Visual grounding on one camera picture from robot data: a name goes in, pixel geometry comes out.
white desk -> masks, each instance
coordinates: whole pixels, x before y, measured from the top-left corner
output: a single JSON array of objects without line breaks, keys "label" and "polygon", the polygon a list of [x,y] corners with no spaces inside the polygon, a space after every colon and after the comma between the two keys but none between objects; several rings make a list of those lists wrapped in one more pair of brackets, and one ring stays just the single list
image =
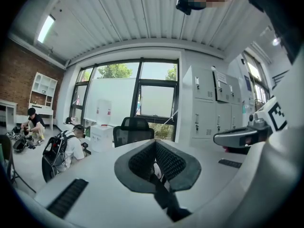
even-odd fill
[{"label": "white desk", "polygon": [[16,125],[17,103],[0,100],[0,105],[6,107],[6,111],[5,111],[6,130],[11,131]]},{"label": "white desk", "polygon": [[52,109],[49,108],[38,108],[38,107],[34,107],[36,110],[37,114],[40,115],[49,115],[49,127],[51,128],[51,130],[53,130],[53,114],[54,111]]},{"label": "white desk", "polygon": [[[64,220],[86,228],[154,228],[156,222],[158,227],[172,225],[173,222],[161,209],[153,194],[130,191],[114,172],[114,164],[121,155],[148,141],[127,144],[86,157],[47,183],[37,193],[35,200],[47,207],[74,179],[80,178],[88,181],[88,185]],[[165,142],[181,151],[185,150],[184,146]],[[187,153],[195,156],[202,171],[190,190],[176,192],[176,196],[182,207],[194,212],[215,198],[239,170],[219,164],[218,161],[227,158],[243,162],[246,156],[191,147],[187,147]]]}]

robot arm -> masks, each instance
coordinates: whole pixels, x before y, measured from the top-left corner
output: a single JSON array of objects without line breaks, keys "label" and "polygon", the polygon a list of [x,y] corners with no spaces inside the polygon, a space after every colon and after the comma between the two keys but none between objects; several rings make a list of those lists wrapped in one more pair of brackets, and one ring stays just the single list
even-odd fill
[{"label": "robot arm", "polygon": [[250,115],[247,127],[215,134],[214,143],[231,148],[246,148],[257,142],[266,141],[273,133],[287,127],[280,105],[273,97],[263,107]]}]

white bookshelf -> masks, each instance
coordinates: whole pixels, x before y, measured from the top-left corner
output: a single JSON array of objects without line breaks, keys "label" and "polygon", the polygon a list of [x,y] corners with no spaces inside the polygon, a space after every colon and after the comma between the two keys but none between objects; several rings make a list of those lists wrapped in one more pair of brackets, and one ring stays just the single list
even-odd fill
[{"label": "white bookshelf", "polygon": [[55,89],[57,85],[57,80],[52,79],[48,76],[45,76],[41,73],[36,73],[32,91],[29,97],[29,107],[32,107],[33,103],[31,103],[32,92],[36,92],[46,96],[45,102],[43,105],[35,104],[41,109],[52,109],[53,99],[55,94]]}]

tree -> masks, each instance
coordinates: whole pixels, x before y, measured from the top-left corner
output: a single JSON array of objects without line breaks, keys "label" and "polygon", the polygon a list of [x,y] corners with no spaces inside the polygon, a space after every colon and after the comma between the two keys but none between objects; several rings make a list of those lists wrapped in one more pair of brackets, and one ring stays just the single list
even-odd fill
[{"label": "tree", "polygon": [[166,80],[174,80],[174,81],[176,81],[176,72],[177,72],[176,68],[177,68],[177,65],[174,64],[173,68],[171,68],[171,69],[168,70],[168,74],[167,74],[167,76],[165,78]]},{"label": "tree", "polygon": [[155,123],[149,123],[149,127],[154,129],[156,139],[171,139],[172,127],[171,125],[160,125]]},{"label": "tree", "polygon": [[129,78],[133,70],[128,68],[125,63],[110,64],[98,69],[101,77],[97,78]]},{"label": "tree", "polygon": [[84,76],[83,76],[83,78],[82,78],[82,82],[84,82],[84,81],[89,81],[90,75],[91,75],[90,72],[85,71]]}]

man in white shirt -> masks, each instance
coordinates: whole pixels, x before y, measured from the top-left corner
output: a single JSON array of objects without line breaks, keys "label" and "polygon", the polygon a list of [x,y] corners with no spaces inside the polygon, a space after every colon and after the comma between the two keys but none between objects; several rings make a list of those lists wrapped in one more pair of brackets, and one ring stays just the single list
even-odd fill
[{"label": "man in white shirt", "polygon": [[57,166],[57,170],[59,172],[64,172],[70,168],[72,158],[76,159],[77,161],[82,160],[85,156],[82,151],[82,146],[79,138],[83,138],[84,136],[84,127],[80,124],[75,125],[71,132],[66,132],[66,136],[74,135],[75,137],[70,138],[66,144],[66,151],[65,151],[65,160],[59,166]]}]

